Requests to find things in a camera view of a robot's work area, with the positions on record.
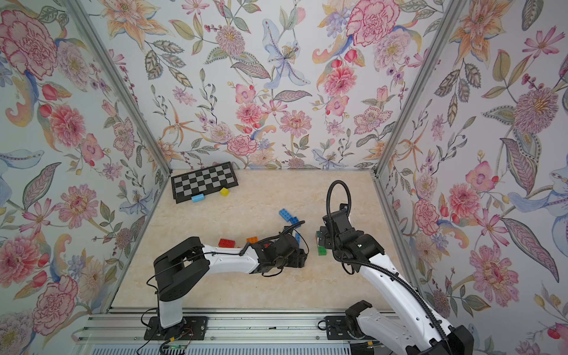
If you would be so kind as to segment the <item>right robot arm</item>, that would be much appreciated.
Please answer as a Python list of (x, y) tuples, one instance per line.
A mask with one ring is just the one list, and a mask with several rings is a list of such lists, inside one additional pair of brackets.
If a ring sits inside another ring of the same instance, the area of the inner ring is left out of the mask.
[(330, 250), (336, 261), (361, 274), (399, 318), (394, 322), (361, 300), (346, 310), (345, 324), (351, 337), (371, 337), (394, 354), (473, 353), (470, 331), (463, 325), (451, 325), (430, 307), (399, 273), (379, 242), (351, 225), (347, 212), (333, 212), (322, 220), (319, 244)]

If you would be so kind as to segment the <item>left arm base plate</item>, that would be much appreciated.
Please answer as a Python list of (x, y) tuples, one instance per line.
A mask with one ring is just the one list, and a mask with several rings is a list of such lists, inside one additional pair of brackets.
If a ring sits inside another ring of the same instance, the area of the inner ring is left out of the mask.
[(156, 341), (190, 341), (204, 340), (208, 325), (208, 317), (184, 316), (182, 321), (169, 328), (160, 324), (159, 317), (151, 317), (146, 326), (144, 340)]

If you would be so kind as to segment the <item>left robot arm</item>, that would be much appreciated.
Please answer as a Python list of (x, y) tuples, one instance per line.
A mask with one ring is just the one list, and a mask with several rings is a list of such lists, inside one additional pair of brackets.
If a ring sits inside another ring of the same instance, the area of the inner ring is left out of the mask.
[(157, 257), (153, 263), (158, 296), (158, 324), (162, 329), (183, 322), (183, 298), (208, 274), (243, 273), (269, 277), (286, 268), (301, 269), (309, 253), (290, 233), (280, 233), (242, 248), (203, 244), (190, 237)]

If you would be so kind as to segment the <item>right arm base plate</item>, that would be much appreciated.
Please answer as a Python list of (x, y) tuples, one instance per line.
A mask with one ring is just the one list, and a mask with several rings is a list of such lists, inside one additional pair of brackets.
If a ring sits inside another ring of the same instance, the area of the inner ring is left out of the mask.
[(324, 317), (324, 325), (318, 325), (325, 331), (327, 340), (343, 340), (343, 341), (371, 341), (378, 343), (379, 340), (369, 336), (355, 336), (348, 329), (346, 318), (344, 316), (326, 316)]

